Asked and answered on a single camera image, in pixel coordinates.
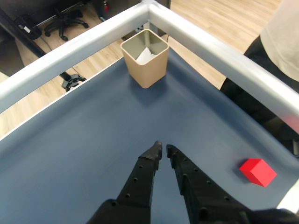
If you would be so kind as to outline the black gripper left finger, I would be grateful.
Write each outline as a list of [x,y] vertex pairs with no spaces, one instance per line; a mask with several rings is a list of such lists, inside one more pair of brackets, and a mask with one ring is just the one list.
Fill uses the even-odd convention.
[[116,199],[108,199],[89,219],[89,224],[149,224],[155,172],[162,158],[156,141],[142,153]]

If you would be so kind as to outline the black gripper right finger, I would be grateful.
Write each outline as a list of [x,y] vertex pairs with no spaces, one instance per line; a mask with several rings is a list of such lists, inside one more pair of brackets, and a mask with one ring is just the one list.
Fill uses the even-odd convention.
[[174,145],[167,145],[192,224],[252,224],[250,210],[230,196]]

